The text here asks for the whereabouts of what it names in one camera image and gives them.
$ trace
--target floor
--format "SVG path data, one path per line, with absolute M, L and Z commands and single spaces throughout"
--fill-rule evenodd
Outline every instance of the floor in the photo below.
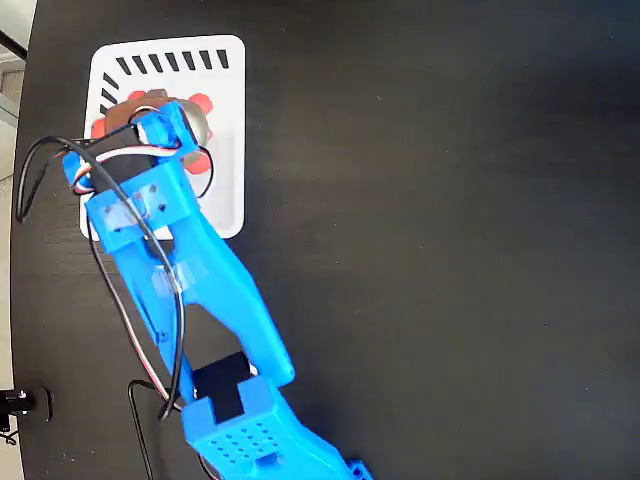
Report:
M 23 71 L 2 75 L 0 92 L 20 103 Z M 11 232 L 11 187 L 13 177 L 0 180 L 0 389 L 13 388 L 11 366 L 11 330 L 9 324 L 9 241 Z M 13 419 L 12 431 L 17 428 Z M 22 480 L 20 445 L 11 446 L 0 441 L 0 477 Z

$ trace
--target blue 3d-printed part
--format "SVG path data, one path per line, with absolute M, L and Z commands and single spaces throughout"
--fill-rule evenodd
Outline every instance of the blue 3d-printed part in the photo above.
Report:
M 293 365 L 251 275 L 200 212 L 180 161 L 198 145 L 180 105 L 169 103 L 136 123 L 149 144 L 179 149 L 121 186 L 154 230 L 171 231 L 174 249 L 168 257 L 185 305 L 199 304 L 226 325 L 259 372 L 238 384 L 244 413 L 216 421 L 214 400 L 198 399 L 184 358 L 180 393 L 188 443 L 224 480 L 373 480 L 361 462 L 347 465 L 335 447 L 305 428 L 278 390 L 293 380 Z M 64 163 L 71 182 L 80 159 L 69 153 Z M 160 261 L 113 191 L 95 195 L 86 208 L 172 372 L 177 319 Z

